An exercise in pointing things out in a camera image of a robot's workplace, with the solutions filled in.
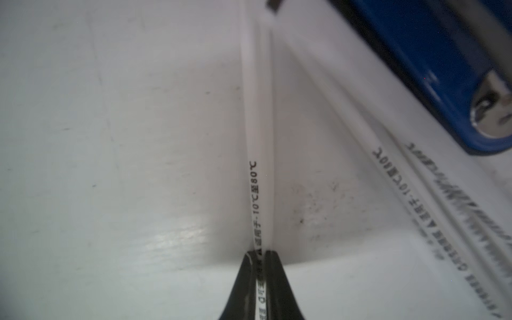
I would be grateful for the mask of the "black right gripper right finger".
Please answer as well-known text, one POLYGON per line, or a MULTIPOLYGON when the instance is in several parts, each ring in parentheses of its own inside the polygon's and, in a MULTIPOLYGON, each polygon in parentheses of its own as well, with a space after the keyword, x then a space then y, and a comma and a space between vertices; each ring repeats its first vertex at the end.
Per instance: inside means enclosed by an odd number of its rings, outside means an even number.
POLYGON ((304 320, 281 259, 276 251, 265 252, 268 319, 304 320))

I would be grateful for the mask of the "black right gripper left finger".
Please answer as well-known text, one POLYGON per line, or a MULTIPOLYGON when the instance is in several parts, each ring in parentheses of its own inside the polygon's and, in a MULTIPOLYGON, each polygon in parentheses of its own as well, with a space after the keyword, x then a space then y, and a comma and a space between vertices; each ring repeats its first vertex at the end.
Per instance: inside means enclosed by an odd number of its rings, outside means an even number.
POLYGON ((257 262, 254 251, 245 253, 219 320, 255 320, 257 262))

